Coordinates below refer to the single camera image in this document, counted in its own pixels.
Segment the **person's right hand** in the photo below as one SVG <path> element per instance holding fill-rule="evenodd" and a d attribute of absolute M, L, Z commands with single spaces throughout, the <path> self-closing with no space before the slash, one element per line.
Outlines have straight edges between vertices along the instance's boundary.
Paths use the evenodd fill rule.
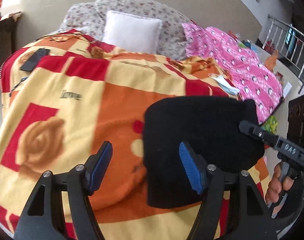
<path fill-rule="evenodd" d="M 279 195 L 282 190 L 288 191 L 294 184 L 294 180 L 289 176 L 285 177 L 283 182 L 279 180 L 281 176 L 281 163 L 277 164 L 274 168 L 272 180 L 269 182 L 268 190 L 265 195 L 266 204 L 276 203 L 279 200 Z"/>

